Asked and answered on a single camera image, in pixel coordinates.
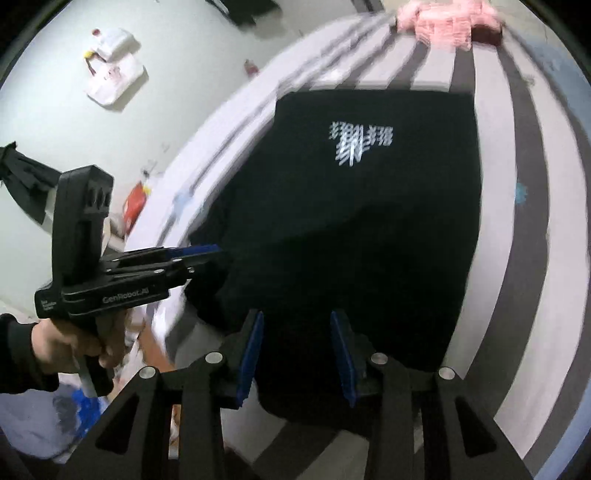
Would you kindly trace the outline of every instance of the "red object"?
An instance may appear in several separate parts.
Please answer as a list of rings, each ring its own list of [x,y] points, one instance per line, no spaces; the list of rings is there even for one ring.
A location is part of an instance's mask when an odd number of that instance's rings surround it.
[[[244,62],[244,70],[246,70],[246,74],[248,75],[249,78],[252,78],[255,75],[258,75],[258,73],[259,73],[258,67],[250,60],[247,60]]]
[[[139,181],[138,184],[131,190],[127,196],[127,200],[123,205],[123,222],[125,224],[125,235],[131,233],[131,229],[135,225],[139,214],[144,209],[146,204],[146,194],[144,193],[144,186]]]

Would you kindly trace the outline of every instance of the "white paper bag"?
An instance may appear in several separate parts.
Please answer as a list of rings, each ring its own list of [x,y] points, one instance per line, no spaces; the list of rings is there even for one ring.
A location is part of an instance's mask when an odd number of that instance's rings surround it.
[[[131,53],[116,62],[101,62],[89,80],[86,94],[100,105],[113,105],[143,72],[144,66]]]
[[[117,52],[122,51],[131,43],[134,36],[123,28],[110,28],[108,30],[95,30],[97,52],[106,61],[109,61]]]

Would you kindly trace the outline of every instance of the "bed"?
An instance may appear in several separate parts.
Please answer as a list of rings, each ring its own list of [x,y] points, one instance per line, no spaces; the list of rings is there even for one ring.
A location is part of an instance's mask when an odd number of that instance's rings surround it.
[[[470,92],[480,143],[480,225],[443,364],[485,399],[532,474],[555,479],[591,426],[591,88],[560,51],[509,29],[499,48],[448,51],[398,34],[392,23],[383,13],[347,17],[273,59],[180,151],[126,250],[186,245],[286,92],[379,89],[393,81]],[[142,314],[177,367],[219,342],[185,309],[182,287]],[[363,478],[365,439],[274,417],[258,404],[256,388],[241,410],[223,412],[222,424],[226,443],[261,478]]]

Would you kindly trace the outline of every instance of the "black cloth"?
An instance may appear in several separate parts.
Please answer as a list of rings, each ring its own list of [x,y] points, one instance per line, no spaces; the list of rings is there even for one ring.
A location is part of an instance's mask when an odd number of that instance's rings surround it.
[[[376,141],[359,162],[339,165],[333,122],[363,125],[364,135],[370,125],[392,127],[391,145]],[[307,410],[302,395],[309,406],[340,395],[329,332],[335,308],[377,350],[435,370],[465,293],[480,187],[470,95],[289,94],[190,235],[192,244],[220,245],[233,263],[195,278],[187,298],[225,332],[239,329],[248,309],[263,310],[259,398],[284,417]]]
[[[206,0],[216,7],[227,19],[237,26],[254,25],[254,17],[264,15],[278,9],[272,0]]]
[[[0,148],[0,181],[18,206],[37,223],[45,219],[48,192],[57,185],[60,172],[19,153],[15,142]]]
[[[56,375],[45,375],[33,354],[31,331],[35,323],[22,325],[10,314],[0,315],[0,393],[22,393],[29,388],[55,391]],[[22,458],[13,450],[0,428],[1,478],[32,480]]]
[[[22,393],[29,388],[53,392],[56,375],[45,375],[31,344],[35,323],[20,324],[10,314],[0,315],[0,393]]]

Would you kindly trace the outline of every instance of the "metal screw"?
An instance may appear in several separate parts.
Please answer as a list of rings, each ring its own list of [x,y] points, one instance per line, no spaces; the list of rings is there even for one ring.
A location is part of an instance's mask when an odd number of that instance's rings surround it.
[[[223,355],[220,352],[209,352],[205,356],[205,361],[208,364],[218,364],[223,360]]]
[[[439,369],[439,376],[444,380],[453,380],[456,373],[449,367],[441,367]]]
[[[388,363],[388,355],[376,352],[371,356],[371,361],[376,365],[385,365]]]
[[[139,376],[141,378],[152,378],[155,374],[156,369],[154,367],[143,367],[143,369],[139,371]]]

